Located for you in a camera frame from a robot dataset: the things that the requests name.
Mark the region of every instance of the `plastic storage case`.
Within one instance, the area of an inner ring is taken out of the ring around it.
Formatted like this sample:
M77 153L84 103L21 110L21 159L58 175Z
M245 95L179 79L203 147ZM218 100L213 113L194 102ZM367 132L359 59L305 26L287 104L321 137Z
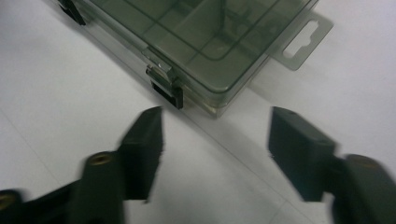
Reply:
M114 48L110 36L143 60L146 74L137 73L174 106L188 97L214 116L268 55L296 69L332 27L310 12L318 0L59 1L126 64L133 57ZM283 49L311 20L319 24L311 44L285 57Z

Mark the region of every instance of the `white table surface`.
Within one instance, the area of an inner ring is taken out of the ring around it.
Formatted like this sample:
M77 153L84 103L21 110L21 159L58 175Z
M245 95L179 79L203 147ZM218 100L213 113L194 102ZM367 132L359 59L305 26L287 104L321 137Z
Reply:
M396 2L322 0L334 27L296 72L270 60L220 119L177 111L50 1L0 2L0 189L33 199L113 150L138 114L162 105L165 152L151 203L129 223L331 223L302 203L268 157L271 106L303 115L338 155L396 174Z

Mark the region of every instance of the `hanging tab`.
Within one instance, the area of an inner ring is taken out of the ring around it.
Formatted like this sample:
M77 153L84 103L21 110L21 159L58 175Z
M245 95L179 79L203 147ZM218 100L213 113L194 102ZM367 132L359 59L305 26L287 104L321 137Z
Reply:
M304 31L309 31L310 29L311 34L304 36ZM268 54L289 69L295 71L300 68L331 29L332 23L329 20L310 11L302 18L295 20L284 31L268 49ZM306 42L300 46L297 45L297 47L293 46L295 44L294 42L298 42L294 40L297 40L300 35L306 37Z

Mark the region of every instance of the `black clip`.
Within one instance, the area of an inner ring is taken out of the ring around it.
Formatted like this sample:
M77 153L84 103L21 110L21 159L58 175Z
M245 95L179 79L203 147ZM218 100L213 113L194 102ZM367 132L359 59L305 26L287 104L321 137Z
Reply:
M71 0L59 0L61 9L69 15L79 25L86 25L85 21L82 19L81 14L79 14L76 6Z

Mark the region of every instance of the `transparent lid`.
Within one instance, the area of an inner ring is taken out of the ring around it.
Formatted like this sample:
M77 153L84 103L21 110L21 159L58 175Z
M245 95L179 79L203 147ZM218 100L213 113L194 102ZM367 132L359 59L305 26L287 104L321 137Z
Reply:
M91 0L213 92L229 90L311 0Z

